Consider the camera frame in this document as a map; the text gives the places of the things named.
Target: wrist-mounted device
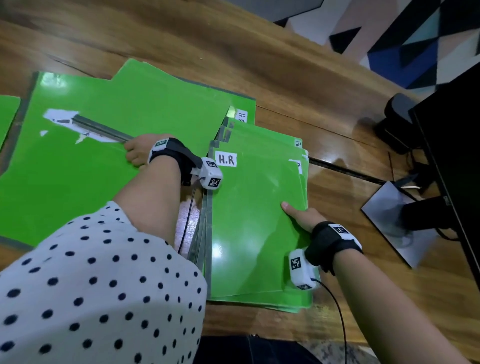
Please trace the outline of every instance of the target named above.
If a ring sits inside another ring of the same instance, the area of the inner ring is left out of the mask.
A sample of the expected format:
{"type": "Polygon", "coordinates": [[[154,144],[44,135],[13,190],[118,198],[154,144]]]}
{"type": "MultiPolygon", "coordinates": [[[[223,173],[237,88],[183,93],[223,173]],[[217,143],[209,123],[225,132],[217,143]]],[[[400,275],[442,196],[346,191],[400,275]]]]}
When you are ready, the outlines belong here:
{"type": "Polygon", "coordinates": [[[170,156],[177,161],[183,186],[190,186],[192,175],[198,176],[207,190],[217,189],[222,182],[223,173],[213,159],[196,156],[176,138],[157,141],[150,150],[148,163],[158,156],[170,156]]]}
{"type": "Polygon", "coordinates": [[[306,249],[295,249],[289,257],[290,278],[301,290],[313,290],[320,286],[313,279],[320,280],[317,267],[323,271],[333,270],[333,258],[345,249],[355,249],[363,254],[361,244],[347,229],[331,221],[317,224],[311,234],[312,242],[306,249]]]}

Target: forearm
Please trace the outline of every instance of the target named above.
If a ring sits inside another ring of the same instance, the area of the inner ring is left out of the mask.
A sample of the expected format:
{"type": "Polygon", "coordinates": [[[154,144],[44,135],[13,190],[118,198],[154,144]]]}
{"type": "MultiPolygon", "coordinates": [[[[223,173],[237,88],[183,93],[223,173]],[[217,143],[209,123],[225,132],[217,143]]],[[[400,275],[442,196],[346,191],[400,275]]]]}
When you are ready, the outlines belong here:
{"type": "Polygon", "coordinates": [[[173,246],[180,206],[180,168],[168,156],[152,160],[113,198],[139,231],[173,246]]]}
{"type": "Polygon", "coordinates": [[[381,363],[468,363],[415,304],[360,252],[333,267],[348,305],[381,363]]]}

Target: dark jeans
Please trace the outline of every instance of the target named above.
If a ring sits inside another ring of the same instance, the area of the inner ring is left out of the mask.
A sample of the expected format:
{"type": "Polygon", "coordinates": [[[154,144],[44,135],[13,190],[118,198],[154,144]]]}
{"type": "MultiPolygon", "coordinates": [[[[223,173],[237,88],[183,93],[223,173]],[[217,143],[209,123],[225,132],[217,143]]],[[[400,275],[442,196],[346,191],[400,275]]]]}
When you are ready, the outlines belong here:
{"type": "Polygon", "coordinates": [[[202,336],[193,364],[322,364],[294,341],[257,336],[202,336]]]}

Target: polka dot shirt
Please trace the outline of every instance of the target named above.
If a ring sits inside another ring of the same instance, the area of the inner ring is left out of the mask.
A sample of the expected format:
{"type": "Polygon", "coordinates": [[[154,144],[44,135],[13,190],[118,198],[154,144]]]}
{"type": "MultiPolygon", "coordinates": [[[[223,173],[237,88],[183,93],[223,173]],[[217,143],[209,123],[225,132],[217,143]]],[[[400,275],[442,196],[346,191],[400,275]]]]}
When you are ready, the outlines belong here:
{"type": "Polygon", "coordinates": [[[206,282],[114,202],[0,273],[0,363],[188,363],[206,282]]]}

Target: geometric wallpaper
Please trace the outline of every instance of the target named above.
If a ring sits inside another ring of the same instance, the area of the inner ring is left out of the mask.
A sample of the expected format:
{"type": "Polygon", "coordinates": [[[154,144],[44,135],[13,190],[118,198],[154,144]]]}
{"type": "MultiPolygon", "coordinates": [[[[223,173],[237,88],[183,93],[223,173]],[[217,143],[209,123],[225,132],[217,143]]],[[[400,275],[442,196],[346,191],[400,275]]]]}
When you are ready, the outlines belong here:
{"type": "Polygon", "coordinates": [[[480,61],[480,0],[324,0],[286,28],[425,96],[480,61]]]}

